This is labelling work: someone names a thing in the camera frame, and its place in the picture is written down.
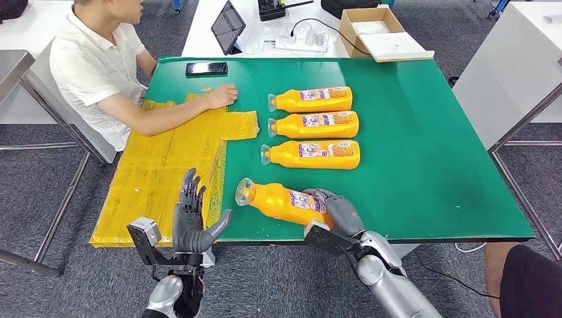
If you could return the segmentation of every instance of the man's hand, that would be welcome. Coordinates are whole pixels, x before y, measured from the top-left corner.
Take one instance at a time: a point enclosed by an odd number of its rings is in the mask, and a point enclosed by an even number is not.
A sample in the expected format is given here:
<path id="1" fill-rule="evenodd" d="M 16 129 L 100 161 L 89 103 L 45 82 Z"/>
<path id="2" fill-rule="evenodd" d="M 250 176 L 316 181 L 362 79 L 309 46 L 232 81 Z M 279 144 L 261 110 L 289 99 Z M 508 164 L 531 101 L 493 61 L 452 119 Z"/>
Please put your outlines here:
<path id="1" fill-rule="evenodd" d="M 234 101 L 238 98 L 238 91 L 233 84 L 227 84 L 213 89 L 200 98 L 204 99 L 207 109 L 217 109 L 234 104 Z"/>

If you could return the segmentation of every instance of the gray carpet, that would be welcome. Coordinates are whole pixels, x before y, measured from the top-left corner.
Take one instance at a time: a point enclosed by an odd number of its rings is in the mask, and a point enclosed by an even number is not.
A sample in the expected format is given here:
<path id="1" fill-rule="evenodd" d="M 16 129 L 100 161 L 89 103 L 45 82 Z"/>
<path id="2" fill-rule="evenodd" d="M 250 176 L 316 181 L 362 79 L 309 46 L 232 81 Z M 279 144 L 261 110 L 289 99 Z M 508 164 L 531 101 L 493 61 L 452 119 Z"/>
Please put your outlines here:
<path id="1" fill-rule="evenodd" d="M 169 0 L 145 3 L 137 31 L 154 55 L 181 54 L 195 3 L 183 0 L 179 16 Z M 449 77 L 462 72 L 492 28 L 489 10 L 487 2 L 471 0 L 397 0 L 394 12 L 414 38 L 436 51 L 435 61 Z M 539 137 L 562 140 L 562 127 L 533 125 L 520 136 Z M 55 126 L 0 125 L 0 144 L 67 139 Z M 557 195 L 562 150 L 506 148 L 502 155 L 551 233 L 562 240 L 562 199 Z M 78 149 L 0 152 L 2 248 L 34 256 L 80 158 Z M 0 316 L 140 316 L 155 285 L 149 268 L 134 249 L 95 249 L 87 243 L 115 167 L 87 165 L 46 257 L 47 264 L 66 267 L 61 278 L 0 264 Z M 528 244 L 552 257 L 540 238 Z M 461 254 L 452 244 L 426 244 L 416 251 L 429 267 L 484 290 L 481 251 Z M 344 258 L 310 246 L 218 246 L 215 254 L 217 265 L 205 280 L 204 317 L 384 317 Z M 485 298 L 424 270 L 414 254 L 404 264 L 444 317 L 493 317 Z"/>

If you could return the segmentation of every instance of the bottle cap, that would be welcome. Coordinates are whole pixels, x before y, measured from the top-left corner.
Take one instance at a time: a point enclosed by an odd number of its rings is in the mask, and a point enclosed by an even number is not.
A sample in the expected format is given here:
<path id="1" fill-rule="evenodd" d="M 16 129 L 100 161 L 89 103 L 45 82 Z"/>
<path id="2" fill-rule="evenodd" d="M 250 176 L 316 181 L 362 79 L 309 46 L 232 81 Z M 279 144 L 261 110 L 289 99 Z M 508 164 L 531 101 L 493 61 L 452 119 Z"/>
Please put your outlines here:
<path id="1" fill-rule="evenodd" d="M 270 151 L 271 151 L 271 147 L 269 147 L 266 144 L 262 145 L 262 148 L 260 149 L 262 164 L 265 165 L 265 164 L 271 163 L 271 157 L 270 157 L 271 152 Z"/>
<path id="2" fill-rule="evenodd" d="M 269 118 L 267 120 L 267 134 L 269 135 L 269 137 L 277 136 L 276 120 L 273 118 Z"/>
<path id="3" fill-rule="evenodd" d="M 275 95 L 273 94 L 267 95 L 267 105 L 269 106 L 269 111 L 277 110 L 277 102 L 275 100 Z"/>
<path id="4" fill-rule="evenodd" d="M 235 201 L 238 206 L 252 204 L 256 197 L 256 184 L 250 178 L 244 178 L 236 188 Z"/>

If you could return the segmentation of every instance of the orange bottle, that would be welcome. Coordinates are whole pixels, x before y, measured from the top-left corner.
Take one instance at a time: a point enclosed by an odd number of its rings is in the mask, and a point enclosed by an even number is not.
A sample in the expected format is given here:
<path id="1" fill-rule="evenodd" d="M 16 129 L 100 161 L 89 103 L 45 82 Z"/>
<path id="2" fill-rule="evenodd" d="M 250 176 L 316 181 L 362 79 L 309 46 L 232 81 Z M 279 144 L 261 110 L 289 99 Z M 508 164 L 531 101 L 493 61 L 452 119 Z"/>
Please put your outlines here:
<path id="1" fill-rule="evenodd" d="M 353 140 L 287 141 L 279 146 L 262 145 L 263 164 L 280 164 L 287 168 L 355 169 L 361 153 Z"/>
<path id="2" fill-rule="evenodd" d="M 316 220 L 329 227 L 333 225 L 326 213 L 326 206 L 317 198 L 286 189 L 281 184 L 255 184 L 244 178 L 238 184 L 235 199 L 239 206 L 251 205 L 263 215 L 274 219 L 302 225 Z"/>
<path id="3" fill-rule="evenodd" d="M 348 111 L 353 96 L 347 86 L 326 87 L 297 91 L 288 90 L 281 95 L 269 94 L 269 111 L 282 109 L 289 113 L 311 113 L 318 111 Z"/>
<path id="4" fill-rule="evenodd" d="M 359 118 L 354 111 L 320 114 L 292 114 L 279 120 L 267 120 L 269 137 L 277 134 L 292 139 L 351 138 L 359 131 Z"/>

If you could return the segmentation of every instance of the cardboard box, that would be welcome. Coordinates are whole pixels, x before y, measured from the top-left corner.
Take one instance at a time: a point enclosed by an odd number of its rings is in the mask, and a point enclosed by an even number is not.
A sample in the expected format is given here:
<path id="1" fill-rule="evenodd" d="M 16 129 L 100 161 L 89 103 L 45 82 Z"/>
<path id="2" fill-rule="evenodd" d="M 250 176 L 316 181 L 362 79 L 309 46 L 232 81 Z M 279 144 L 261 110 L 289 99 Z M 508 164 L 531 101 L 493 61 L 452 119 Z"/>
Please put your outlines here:
<path id="1" fill-rule="evenodd" d="M 388 32 L 398 33 L 405 32 L 404 28 L 398 22 L 389 8 L 369 8 L 369 9 L 347 9 L 341 15 L 339 23 L 339 32 L 348 38 L 355 46 L 360 48 L 363 52 L 369 52 L 367 47 L 363 44 L 362 40 L 357 36 L 355 29 L 351 23 L 355 22 L 372 22 L 380 21 L 381 24 L 386 25 Z M 354 48 L 344 38 L 341 39 L 347 54 L 352 58 L 365 58 L 371 57 L 370 54 L 363 54 Z"/>

